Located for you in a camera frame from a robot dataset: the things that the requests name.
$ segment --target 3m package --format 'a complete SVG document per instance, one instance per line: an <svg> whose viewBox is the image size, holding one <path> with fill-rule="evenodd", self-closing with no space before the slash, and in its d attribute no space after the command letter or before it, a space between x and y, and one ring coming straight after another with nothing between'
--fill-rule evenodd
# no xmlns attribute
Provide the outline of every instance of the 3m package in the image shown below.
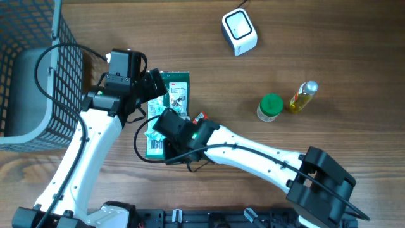
<svg viewBox="0 0 405 228"><path fill-rule="evenodd" d="M166 107L173 108L181 117L189 116L190 73L189 72L161 72L163 82L168 93L147 103L147 117L160 115ZM163 144L165 138L153 130L153 125L158 119L152 120L147 125L145 135L146 158L165 159L163 157Z"/></svg>

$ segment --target wooden table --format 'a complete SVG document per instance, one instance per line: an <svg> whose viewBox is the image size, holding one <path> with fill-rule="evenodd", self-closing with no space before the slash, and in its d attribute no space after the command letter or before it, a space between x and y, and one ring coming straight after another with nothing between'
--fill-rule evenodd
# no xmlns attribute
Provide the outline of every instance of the wooden table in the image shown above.
<svg viewBox="0 0 405 228"><path fill-rule="evenodd" d="M245 8L258 45L235 57L220 22L238 4L65 4L63 14L77 41L102 54L130 48L146 53L149 69L189 71L191 118L205 111L269 146L324 149L357 180L351 202L372 219L361 227L404 227L404 2L252 0ZM93 75L106 69L92 66ZM287 102L309 80L320 89L302 113L259 120L265 94ZM140 161L132 148L138 126L126 125L110 149L89 208L108 200L167 210L289 205L281 190L236 168L207 165L191 174L184 165ZM145 143L142 136L141 150ZM34 204L64 152L0 153L0 227L10 226L18 206Z"/></svg>

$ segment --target gray wire basket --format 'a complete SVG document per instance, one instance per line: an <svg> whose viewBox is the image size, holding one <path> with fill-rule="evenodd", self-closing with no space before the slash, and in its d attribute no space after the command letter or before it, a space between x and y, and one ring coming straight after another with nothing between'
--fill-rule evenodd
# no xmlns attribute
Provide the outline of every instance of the gray wire basket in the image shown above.
<svg viewBox="0 0 405 228"><path fill-rule="evenodd" d="M49 46L76 43L61 15L61 1L0 1L0 150L65 148L77 119L46 99L34 82L34 66ZM80 111L83 55L77 47L53 49L39 65L40 85Z"/></svg>

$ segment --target green bottle cap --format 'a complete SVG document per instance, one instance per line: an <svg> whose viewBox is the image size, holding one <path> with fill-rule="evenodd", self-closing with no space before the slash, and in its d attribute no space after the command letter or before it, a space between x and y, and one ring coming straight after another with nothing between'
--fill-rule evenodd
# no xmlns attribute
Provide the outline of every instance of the green bottle cap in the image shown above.
<svg viewBox="0 0 405 228"><path fill-rule="evenodd" d="M275 117L283 110L283 99L277 94L267 94L260 102L260 110L268 117Z"/></svg>

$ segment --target wire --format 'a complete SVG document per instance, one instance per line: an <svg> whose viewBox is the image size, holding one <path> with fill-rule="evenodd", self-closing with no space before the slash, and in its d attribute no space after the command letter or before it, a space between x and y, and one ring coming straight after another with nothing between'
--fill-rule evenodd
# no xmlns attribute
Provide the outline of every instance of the wire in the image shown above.
<svg viewBox="0 0 405 228"><path fill-rule="evenodd" d="M359 216L357 213L348 212L348 211L345 211L344 213L347 214L347 215L356 217L357 219L362 219L361 216Z"/></svg>
<svg viewBox="0 0 405 228"><path fill-rule="evenodd" d="M100 86L101 82L103 81L103 78L108 74L108 72L104 72L101 74L99 82L97 82L96 86Z"/></svg>
<svg viewBox="0 0 405 228"><path fill-rule="evenodd" d="M135 118L135 119L132 120L132 121L127 121L127 124L132 124L132 123L134 123L134 122L136 122L136 121L145 119L145 117L146 117L146 112L145 112L141 107L138 107L138 110L142 113L142 116L141 116L141 117L137 117L137 118Z"/></svg>
<svg viewBox="0 0 405 228"><path fill-rule="evenodd" d="M164 162L165 162L164 160L156 160L156 161L154 161L154 160L148 160L148 159L142 157L142 156L139 154L138 149L137 149L137 138L138 138L138 134L139 134L139 131L141 130L141 128L143 128L143 126L145 126L145 125L146 125L148 122L150 122L151 120L154 120L154 119L159 118L159 117L160 117L160 115L157 115L157 116L154 116L154 117L152 117L152 118L147 119L145 122L143 122L143 123L138 127L137 132L136 132L135 135L134 135L134 150L135 150L135 153L137 154L138 158L141 159L141 160L144 161L144 162L148 162L148 163L164 163Z"/></svg>
<svg viewBox="0 0 405 228"><path fill-rule="evenodd" d="M200 167L196 168L195 170L191 170L190 168L190 162L187 162L187 170L189 170L189 172L197 172L200 168L203 168L203 166L207 165L209 163L209 161L207 161L206 163L202 164Z"/></svg>
<svg viewBox="0 0 405 228"><path fill-rule="evenodd" d="M323 190L325 190L326 192L328 192L329 194L331 194L332 196L336 197L338 200L340 200L341 202L343 202L346 206L348 206L350 209L352 209L352 210L354 211L354 213L357 214L357 216L355 216L355 217L357 217L357 218L359 218L359 219L361 219L361 220L370 221L369 216L367 216L365 213L363 213L359 208L356 208L353 204L351 204L350 202L348 202L346 199L344 199L343 197L341 197L339 194L333 192L333 190L331 190L329 187L327 187L327 186L321 184L320 182L318 182L317 180L315 180L314 178L312 178L310 175L305 174L304 172L302 172L302 171L296 169L295 167L292 167L291 165L289 165L288 163L286 163L286 162L284 162L284 161L280 161L280 160L278 160L278 159L276 159L276 158L274 158L274 157L272 157L272 156L266 155L266 154L264 154L264 153L262 153L262 152L259 152L259 151L255 150L255 149L247 148L247 147L245 147L245 146L239 146L239 145L236 145L236 144L214 144L214 145L204 146L204 147L201 147L201 148L198 148L198 149L194 149L194 150L192 150L192 151L190 151L190 152L184 153L184 154L182 154L182 155L176 156L176 157L174 157L174 158L167 159L167 160L166 160L166 163L167 163L167 164L173 163L175 160L177 160L177 159L179 159L179 158L182 158L182 157L185 157L185 156L187 156L187 155L191 155L191 154L193 154L193 153L197 153L197 152L200 152L200 151L205 151L206 149L219 148L219 147L229 147L229 148L243 149L243 150L245 150L245 151L252 152L252 153L254 153L254 154L257 154L257 155L260 155L260 156L262 156L262 157L265 157L265 158L267 158L267 159L269 159L269 160L275 162L276 164L281 165L281 166L284 167L284 168L288 168L289 170L292 170L292 171L296 172L298 175L301 175L301 176L307 178L308 180L312 181L312 183L314 183L314 184L316 184L317 186L321 187Z"/></svg>
<svg viewBox="0 0 405 228"><path fill-rule="evenodd" d="M248 1L248 0L242 1L242 3L240 3L240 4L238 5L238 7L236 7L236 9L240 8L240 7L241 7L243 4L245 4L247 1Z"/></svg>
<svg viewBox="0 0 405 228"><path fill-rule="evenodd" d="M54 199L53 199L51 205L49 206L48 210L45 212L44 216L43 216L43 217L41 218L41 220L39 221L39 223L38 223L38 225L37 225L37 228L40 228L40 227L42 227L42 226L45 224L46 219L48 218L49 214L53 211L53 209L54 209L54 207L56 206L57 202L58 202L59 199L61 198L61 195L62 195L63 191L65 190L65 187L66 187L66 185L67 185L67 183L68 183L70 177L72 176L72 173L73 173L73 171L75 170L75 168L76 168L76 166L77 166L77 163L78 163L78 161L79 161L79 159L80 159L80 157L81 157L81 155L82 155L82 153L83 153L83 149L84 149L84 146L85 146L85 143L86 143L86 140L87 140L87 129L86 129L86 125L85 125L85 122L84 122L84 120L82 119L82 117L81 117L73 108L70 108L70 107L67 106L66 104L63 104L62 102L60 102L60 101L58 101L57 99L54 99L52 96L50 96L45 90L43 90L43 88L41 87L41 85L39 84L39 81L38 81L38 67L39 67L39 63L41 62L41 60L43 59L43 57L44 57L48 52L50 52L51 50L53 50L53 49L55 49L55 48L58 48L58 47L63 47L63 46L73 46L73 47L82 48L82 49L84 49L84 50L86 50L86 51L88 51L88 52L90 52L90 53L96 55L96 56L99 57L100 59L102 59L102 60L104 60L104 61L107 61L107 58L106 58L106 57L100 55L99 53L97 53L97 52L91 50L91 49L88 48L88 47L85 47L85 46L79 45L79 44L70 44L70 43L69 43L69 44L57 44L57 45L53 45L53 46L47 48L47 49L39 56L39 58L38 58L38 60L37 60L37 62L36 62L36 64L35 64L35 68L34 68L34 80L35 80L35 84L36 84L36 86L38 87L39 91L40 91L45 97L47 97L48 99L50 99L53 103L55 103L56 105L58 105L58 106L61 107L61 108L64 108L66 111L69 111L70 113L72 113L72 115L75 116L75 117L78 119L80 125L82 126L82 138L81 138L81 142L80 142L79 149L78 149L78 151L77 151L77 155L76 155L76 157L75 157L75 159L74 159L74 161L73 161L73 163L72 163L72 166L70 167L70 169L69 169L69 171L68 171L68 173L67 173L65 179L63 180L61 187L59 188L59 190L58 190L58 192L56 193L56 195L54 195Z"/></svg>

